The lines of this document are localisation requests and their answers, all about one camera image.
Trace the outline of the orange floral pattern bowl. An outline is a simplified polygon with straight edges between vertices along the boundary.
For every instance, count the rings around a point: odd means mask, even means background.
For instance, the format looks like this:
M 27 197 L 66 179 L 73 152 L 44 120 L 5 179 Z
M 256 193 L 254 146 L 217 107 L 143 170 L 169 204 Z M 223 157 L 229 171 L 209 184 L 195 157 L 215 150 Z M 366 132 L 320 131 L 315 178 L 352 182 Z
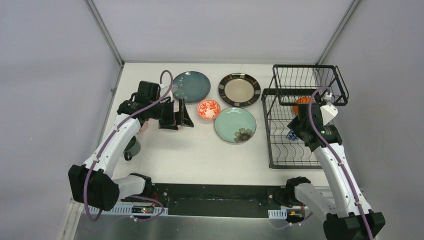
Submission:
M 213 99 L 202 100 L 196 108 L 197 114 L 204 120 L 214 120 L 221 112 L 221 105 Z

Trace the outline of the orange bowl white inside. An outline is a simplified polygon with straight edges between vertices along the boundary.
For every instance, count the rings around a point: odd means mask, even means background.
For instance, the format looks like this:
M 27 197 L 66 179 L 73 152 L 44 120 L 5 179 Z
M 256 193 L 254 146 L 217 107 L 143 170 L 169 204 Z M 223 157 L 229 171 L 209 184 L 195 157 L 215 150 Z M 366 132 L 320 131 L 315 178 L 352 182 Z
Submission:
M 305 96 L 305 97 L 301 97 L 301 98 L 297 99 L 295 101 L 295 105 L 292 107 L 293 113 L 297 116 L 299 114 L 298 104 L 308 105 L 311 101 L 313 103 L 315 102 L 315 100 L 313 98 L 311 98 L 310 96 Z

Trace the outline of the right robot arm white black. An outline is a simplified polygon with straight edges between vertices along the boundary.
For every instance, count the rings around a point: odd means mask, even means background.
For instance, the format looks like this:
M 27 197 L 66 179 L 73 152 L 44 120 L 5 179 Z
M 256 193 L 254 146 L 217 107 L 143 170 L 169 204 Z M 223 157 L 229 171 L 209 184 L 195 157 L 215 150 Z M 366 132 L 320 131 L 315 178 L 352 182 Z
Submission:
M 328 240 L 373 240 L 385 226 L 381 212 L 368 203 L 346 159 L 342 138 L 334 125 L 325 124 L 319 103 L 298 103 L 288 127 L 318 160 L 334 201 L 323 196 L 306 177 L 287 180 L 284 200 L 306 205 L 321 221 Z

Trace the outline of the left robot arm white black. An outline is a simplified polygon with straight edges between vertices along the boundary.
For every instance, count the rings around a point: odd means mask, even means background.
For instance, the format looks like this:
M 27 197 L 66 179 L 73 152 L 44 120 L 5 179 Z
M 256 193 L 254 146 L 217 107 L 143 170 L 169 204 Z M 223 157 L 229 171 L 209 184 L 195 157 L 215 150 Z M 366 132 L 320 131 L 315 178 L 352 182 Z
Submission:
M 169 99 L 157 104 L 149 100 L 123 101 L 107 137 L 82 165 L 72 165 L 68 171 L 72 198 L 75 201 L 109 211 L 119 200 L 133 195 L 143 203 L 152 198 L 150 177 L 131 173 L 126 177 L 112 178 L 130 141 L 149 119 L 158 120 L 161 129 L 194 127 L 184 99 L 178 101 L 178 111 L 174 111 L 174 102 Z

